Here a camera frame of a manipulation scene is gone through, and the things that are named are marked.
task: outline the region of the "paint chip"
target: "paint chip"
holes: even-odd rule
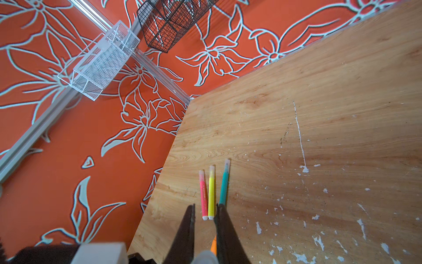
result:
[[[363,239],[366,240],[365,225],[363,224],[362,219],[359,219],[357,221],[357,223],[360,225],[360,229],[362,229],[362,233],[363,233],[362,237],[363,237]]]
[[[257,233],[258,234],[261,234],[262,229],[260,228],[260,223],[259,222],[256,222],[256,224],[257,224]]]
[[[303,168],[303,170],[302,170],[303,173],[309,172],[309,169],[306,167],[306,165],[305,166],[299,166],[299,168]]]
[[[312,236],[312,238],[314,239],[315,245],[318,246],[318,244],[319,244],[321,246],[322,251],[324,251],[324,243],[322,243],[321,236],[319,236],[319,235],[318,235],[318,237],[317,236],[315,236],[315,237]]]
[[[388,255],[390,254],[390,250],[389,250],[387,244],[381,243],[381,247],[382,247],[382,249],[384,249],[385,253],[387,253]]]
[[[394,264],[401,264],[401,262],[398,259],[393,259],[390,257]]]
[[[340,245],[340,247],[344,250],[344,252],[346,254],[348,254],[347,250],[343,247],[343,245],[340,243],[340,241],[337,240],[336,242]]]

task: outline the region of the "orange marker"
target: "orange marker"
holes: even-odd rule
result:
[[[214,240],[211,244],[211,250],[212,253],[214,253],[215,256],[217,256],[217,236],[215,236]]]

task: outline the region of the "black object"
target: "black object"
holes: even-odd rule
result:
[[[217,259],[219,264],[250,264],[223,204],[214,217],[217,228]],[[162,264],[190,264],[194,253],[195,205],[186,209],[173,244]]]
[[[218,0],[146,0],[138,19],[148,47],[167,53]]]
[[[80,245],[43,245],[21,249],[10,264],[70,264]]]
[[[138,253],[133,253],[127,256],[129,264],[156,264],[153,259],[144,260],[144,258]]]

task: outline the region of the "scratch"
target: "scratch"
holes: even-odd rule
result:
[[[300,135],[300,128],[299,128],[299,122],[298,122],[298,113],[296,112],[295,101],[293,101],[293,106],[295,107],[295,118],[296,118],[296,124],[298,125],[300,148],[302,149],[303,163],[305,164],[305,166],[300,166],[299,168],[303,168],[303,171],[302,171],[303,173],[308,173],[309,172],[309,169],[306,167],[305,152],[303,151],[303,146],[302,146],[302,136]]]
[[[360,207],[360,208],[362,208],[362,210],[365,212],[365,214],[366,214],[367,216],[369,216],[369,214],[366,212],[365,208],[363,208],[363,206],[362,206],[361,204],[357,204],[357,205],[359,205],[359,207]]]
[[[340,241],[337,240],[336,242],[341,246],[341,248],[344,250],[344,252],[346,252],[346,254],[348,254],[347,250],[343,247],[343,245],[340,243]]]

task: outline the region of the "wood grain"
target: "wood grain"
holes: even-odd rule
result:
[[[231,158],[227,210],[252,263],[422,263],[421,25],[422,2],[404,2],[194,99],[129,253],[161,262],[192,203],[195,253],[209,249],[198,170],[216,166],[218,200]]]

